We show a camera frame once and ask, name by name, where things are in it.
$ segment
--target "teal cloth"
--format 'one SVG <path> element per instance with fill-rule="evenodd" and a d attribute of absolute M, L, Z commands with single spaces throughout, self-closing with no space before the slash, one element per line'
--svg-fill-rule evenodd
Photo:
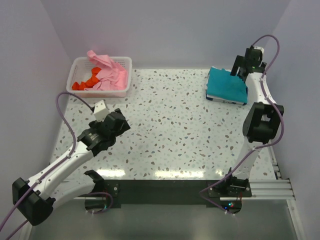
<path fill-rule="evenodd" d="M 231 76 L 225 69 L 211 67 L 206 93 L 228 101 L 247 103 L 247 86 L 238 76 Z"/>

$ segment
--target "gray floor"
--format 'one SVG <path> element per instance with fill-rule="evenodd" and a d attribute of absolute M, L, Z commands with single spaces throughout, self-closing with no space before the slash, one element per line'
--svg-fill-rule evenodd
<path fill-rule="evenodd" d="M 285 200 L 247 200 L 236 216 L 217 208 L 123 205 L 91 216 L 84 201 L 58 208 L 30 240 L 296 240 Z"/>

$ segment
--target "gray wall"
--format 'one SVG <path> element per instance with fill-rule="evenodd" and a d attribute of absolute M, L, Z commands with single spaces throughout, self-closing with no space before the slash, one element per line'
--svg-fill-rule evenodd
<path fill-rule="evenodd" d="M 284 105 L 285 132 L 275 146 L 281 173 L 290 178 L 310 240 L 320 228 L 320 1 L 292 0 L 274 31 L 280 53 L 267 74 L 274 99 Z M 268 41 L 265 52 L 274 53 Z"/>
<path fill-rule="evenodd" d="M 39 0 L 1 1 L 0 23 L 2 221 L 13 206 L 13 181 L 27 179 L 49 162 L 61 122 L 55 96 L 65 89 L 71 61 Z M 16 211 L 0 239 L 23 219 Z"/>
<path fill-rule="evenodd" d="M 174 68 L 232 65 L 273 32 L 290 0 L 41 1 L 71 60 L 93 49 Z"/>

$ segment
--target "white plastic bin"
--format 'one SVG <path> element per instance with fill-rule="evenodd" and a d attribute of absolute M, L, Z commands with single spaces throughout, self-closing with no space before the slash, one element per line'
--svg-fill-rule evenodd
<path fill-rule="evenodd" d="M 66 82 L 66 90 L 70 93 L 76 94 L 82 98 L 123 98 L 127 95 L 127 91 L 131 84 L 131 73 L 132 73 L 132 60 L 127 56 L 111 56 L 116 63 L 119 63 L 127 71 L 127 86 L 124 90 L 118 91 L 101 91 L 101 90 L 84 90 L 84 91 L 74 91 L 72 90 L 72 85 L 75 82 L 79 84 L 81 82 L 86 82 L 91 78 L 91 69 L 95 67 L 87 57 L 78 57 L 74 60 L 71 70 L 69 73 L 68 80 Z"/>

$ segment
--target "orange cloth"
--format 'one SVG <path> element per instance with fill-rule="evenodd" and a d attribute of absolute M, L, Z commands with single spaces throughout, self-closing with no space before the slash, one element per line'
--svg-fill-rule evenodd
<path fill-rule="evenodd" d="M 72 85 L 72 90 L 74 91 L 84 91 L 85 89 L 92 88 L 94 85 L 96 85 L 99 81 L 99 79 L 96 77 L 96 75 L 100 72 L 100 67 L 94 67 L 91 69 L 92 77 L 87 80 L 86 82 L 82 81 L 80 84 L 75 82 Z"/>

